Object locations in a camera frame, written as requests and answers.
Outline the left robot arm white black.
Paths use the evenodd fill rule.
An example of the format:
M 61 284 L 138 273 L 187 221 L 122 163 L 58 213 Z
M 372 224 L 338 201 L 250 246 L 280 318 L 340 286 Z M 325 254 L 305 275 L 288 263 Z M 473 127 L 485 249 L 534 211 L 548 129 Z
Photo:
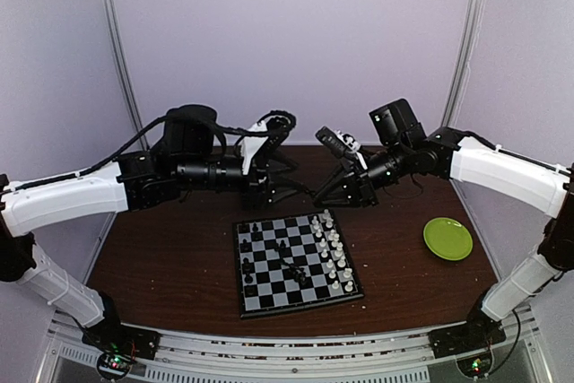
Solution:
M 136 138 L 162 125 L 151 148 L 130 152 Z M 248 209 L 265 208 L 307 188 L 283 178 L 295 162 L 278 149 L 296 117 L 272 110 L 250 128 L 222 126 L 214 109 L 170 109 L 135 138 L 95 165 L 54 177 L 11 181 L 1 177 L 1 280 L 21 283 L 72 316 L 111 351 L 129 333 L 113 300 L 75 280 L 54 264 L 34 239 L 37 228 L 100 213 L 135 212 L 187 196 L 193 190 L 232 191 Z

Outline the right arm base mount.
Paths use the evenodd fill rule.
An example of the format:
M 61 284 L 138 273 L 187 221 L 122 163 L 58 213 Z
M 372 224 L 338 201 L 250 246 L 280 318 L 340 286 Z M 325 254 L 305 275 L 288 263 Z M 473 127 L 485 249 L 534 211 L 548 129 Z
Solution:
M 507 337 L 500 322 L 474 305 L 462 324 L 431 330 L 429 342 L 436 359 L 456 356 L 458 370 L 470 379 L 483 379 L 493 369 L 491 348 Z

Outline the black pawn piece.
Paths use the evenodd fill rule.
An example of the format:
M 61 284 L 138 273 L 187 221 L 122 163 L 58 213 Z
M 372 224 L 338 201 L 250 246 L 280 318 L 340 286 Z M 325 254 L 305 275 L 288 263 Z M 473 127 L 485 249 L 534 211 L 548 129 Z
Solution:
M 250 262 L 246 257 L 244 257 L 244 258 L 243 258 L 243 263 L 242 263 L 242 266 L 241 266 L 242 272 L 243 272 L 244 274 L 250 274 L 250 273 L 252 272 L 251 266 L 252 266 L 252 265 L 251 265 L 251 262 Z

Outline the black white chessboard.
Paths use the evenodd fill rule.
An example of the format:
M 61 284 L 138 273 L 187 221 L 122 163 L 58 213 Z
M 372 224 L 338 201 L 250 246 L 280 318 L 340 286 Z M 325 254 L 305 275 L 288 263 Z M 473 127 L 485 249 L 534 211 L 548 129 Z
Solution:
M 279 218 L 241 221 L 232 224 L 239 316 L 242 319 L 282 314 L 331 306 L 364 297 L 364 290 L 351 257 L 351 249 L 335 212 L 328 209 L 331 220 L 325 220 L 325 209 L 313 213 Z M 286 260 L 300 265 L 308 277 L 299 286 L 281 265 L 274 243 L 284 242 Z M 251 262 L 252 272 L 242 272 L 243 258 Z M 344 269 L 352 276 L 344 278 Z M 334 292 L 330 285 L 338 281 Z M 352 281 L 351 292 L 344 285 Z

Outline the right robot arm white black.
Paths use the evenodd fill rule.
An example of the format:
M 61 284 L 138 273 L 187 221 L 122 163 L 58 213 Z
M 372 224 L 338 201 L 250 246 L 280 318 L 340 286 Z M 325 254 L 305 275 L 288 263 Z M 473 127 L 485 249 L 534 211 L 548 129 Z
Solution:
M 415 174 L 470 183 L 534 207 L 550 221 L 542 242 L 477 301 L 460 328 L 465 347 L 480 347 L 494 323 L 559 274 L 573 268 L 573 169 L 510 152 L 475 132 L 443 126 L 426 134 L 409 102 L 369 113 L 383 148 L 369 153 L 349 134 L 321 127 L 316 138 L 340 161 L 313 197 L 317 207 L 376 205 L 378 189 Z

